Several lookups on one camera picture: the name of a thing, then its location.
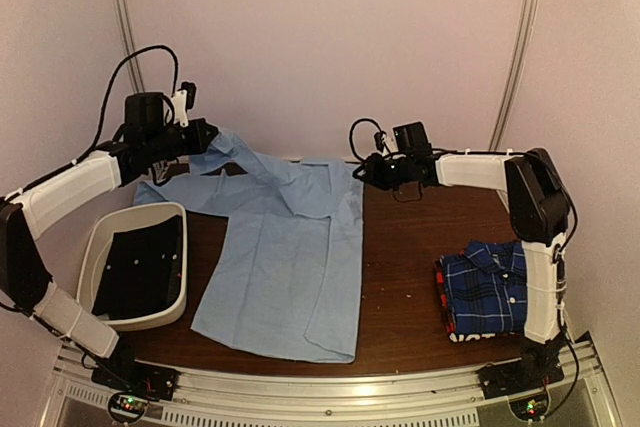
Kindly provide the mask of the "light blue long sleeve shirt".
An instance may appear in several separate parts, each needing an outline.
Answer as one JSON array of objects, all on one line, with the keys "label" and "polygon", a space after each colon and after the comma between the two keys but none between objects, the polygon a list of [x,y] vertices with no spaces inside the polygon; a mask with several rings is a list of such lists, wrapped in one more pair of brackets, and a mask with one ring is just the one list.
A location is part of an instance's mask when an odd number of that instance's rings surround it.
[{"label": "light blue long sleeve shirt", "polygon": [[189,170],[139,183],[138,205],[224,217],[222,253],[191,328],[227,347],[314,363],[355,359],[363,187],[340,159],[290,162],[223,130]]}]

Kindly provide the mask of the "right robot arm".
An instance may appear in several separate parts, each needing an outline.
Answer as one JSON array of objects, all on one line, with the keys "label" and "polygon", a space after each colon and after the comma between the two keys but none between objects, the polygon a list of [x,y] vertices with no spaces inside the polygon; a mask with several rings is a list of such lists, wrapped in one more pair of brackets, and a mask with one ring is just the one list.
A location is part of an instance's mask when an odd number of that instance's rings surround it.
[{"label": "right robot arm", "polygon": [[358,156],[355,179],[383,191],[405,184],[470,187],[505,194],[512,231],[526,263],[527,314],[523,334],[529,352],[513,366],[519,387],[535,387],[551,371],[550,353],[564,343],[564,253],[577,229],[577,209],[544,148],[504,152],[435,148],[420,122],[374,135],[375,152]]}]

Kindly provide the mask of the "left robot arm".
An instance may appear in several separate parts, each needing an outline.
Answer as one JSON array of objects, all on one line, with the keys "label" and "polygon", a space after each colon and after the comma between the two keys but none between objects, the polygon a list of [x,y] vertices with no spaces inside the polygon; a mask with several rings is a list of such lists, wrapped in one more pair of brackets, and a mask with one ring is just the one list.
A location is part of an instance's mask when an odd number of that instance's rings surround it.
[{"label": "left robot arm", "polygon": [[188,118],[195,96],[191,82],[171,96],[129,96],[120,136],[92,148],[45,181],[1,200],[1,290],[13,310],[107,359],[104,372],[123,391],[143,383],[142,366],[122,352],[114,353],[119,343],[116,331],[55,283],[36,241],[95,198],[153,173],[155,165],[205,152],[218,130],[203,118]]}]

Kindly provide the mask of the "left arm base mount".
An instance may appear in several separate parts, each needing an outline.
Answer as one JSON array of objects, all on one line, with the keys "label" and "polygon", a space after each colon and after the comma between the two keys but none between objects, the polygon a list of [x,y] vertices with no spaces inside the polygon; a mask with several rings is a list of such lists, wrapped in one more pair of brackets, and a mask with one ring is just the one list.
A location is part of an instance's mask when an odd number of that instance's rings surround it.
[{"label": "left arm base mount", "polygon": [[179,377],[176,369],[137,360],[119,362],[94,356],[91,360],[91,381],[113,390],[106,410],[117,424],[138,422],[153,404],[174,397]]}]

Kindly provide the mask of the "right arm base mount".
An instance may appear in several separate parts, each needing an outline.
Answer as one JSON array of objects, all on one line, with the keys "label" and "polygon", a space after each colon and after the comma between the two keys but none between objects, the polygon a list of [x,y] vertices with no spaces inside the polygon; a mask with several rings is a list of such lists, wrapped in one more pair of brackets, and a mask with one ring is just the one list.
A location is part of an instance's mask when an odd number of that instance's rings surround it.
[{"label": "right arm base mount", "polygon": [[486,400],[507,397],[511,413],[519,421],[542,421],[551,412],[549,386],[564,379],[559,351],[526,348],[519,360],[487,364],[477,372]]}]

